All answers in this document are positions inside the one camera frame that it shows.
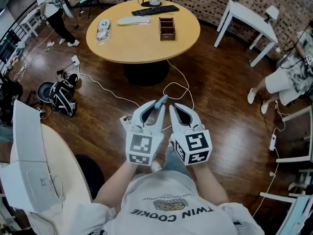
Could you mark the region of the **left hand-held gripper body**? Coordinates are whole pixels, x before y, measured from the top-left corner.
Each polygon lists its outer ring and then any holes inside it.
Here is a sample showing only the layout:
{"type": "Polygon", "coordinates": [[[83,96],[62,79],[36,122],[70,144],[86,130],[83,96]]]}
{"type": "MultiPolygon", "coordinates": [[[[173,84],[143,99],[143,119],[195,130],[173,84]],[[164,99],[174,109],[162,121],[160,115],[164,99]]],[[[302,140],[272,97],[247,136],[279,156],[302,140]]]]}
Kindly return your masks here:
{"type": "Polygon", "coordinates": [[[163,139],[162,127],[126,127],[127,161],[150,166],[163,139]]]}

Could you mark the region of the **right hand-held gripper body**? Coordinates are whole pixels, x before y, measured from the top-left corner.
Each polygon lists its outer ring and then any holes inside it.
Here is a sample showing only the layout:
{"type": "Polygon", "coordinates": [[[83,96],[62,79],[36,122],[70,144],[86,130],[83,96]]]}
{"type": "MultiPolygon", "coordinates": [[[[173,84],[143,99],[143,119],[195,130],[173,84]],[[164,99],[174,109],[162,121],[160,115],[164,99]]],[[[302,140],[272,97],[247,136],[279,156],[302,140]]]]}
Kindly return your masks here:
{"type": "Polygon", "coordinates": [[[212,152],[209,130],[203,126],[175,132],[171,135],[174,150],[184,165],[195,165],[207,162],[212,152]]]}

